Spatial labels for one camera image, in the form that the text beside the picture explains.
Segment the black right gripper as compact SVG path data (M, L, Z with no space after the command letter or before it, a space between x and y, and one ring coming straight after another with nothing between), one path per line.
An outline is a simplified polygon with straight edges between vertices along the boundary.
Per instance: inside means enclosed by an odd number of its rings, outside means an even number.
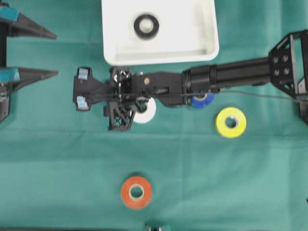
M129 67L110 69L112 93L107 97L103 115L109 118L109 131L129 131L137 113L147 109L150 96L132 92L132 76Z

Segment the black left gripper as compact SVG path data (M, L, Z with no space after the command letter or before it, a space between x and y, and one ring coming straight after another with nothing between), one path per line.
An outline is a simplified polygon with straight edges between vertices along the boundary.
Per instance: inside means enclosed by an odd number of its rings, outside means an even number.
M19 10L0 7L0 121L10 112L10 96L21 88L59 74L55 70L21 67L7 68L7 37L37 37L57 39L57 35L34 22Z

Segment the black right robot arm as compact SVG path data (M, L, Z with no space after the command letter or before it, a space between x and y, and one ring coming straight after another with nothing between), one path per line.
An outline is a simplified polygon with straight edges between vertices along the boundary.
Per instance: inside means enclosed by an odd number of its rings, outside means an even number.
M308 32L287 34L267 57L229 64L203 65L182 73L154 72L131 74L112 68L114 91L103 114L110 130L130 130L134 116L142 112L150 98L166 107L192 105L193 97L218 93L239 86L271 83L298 103L299 117L308 120L308 77L297 79L295 41L300 40L303 70L308 70Z

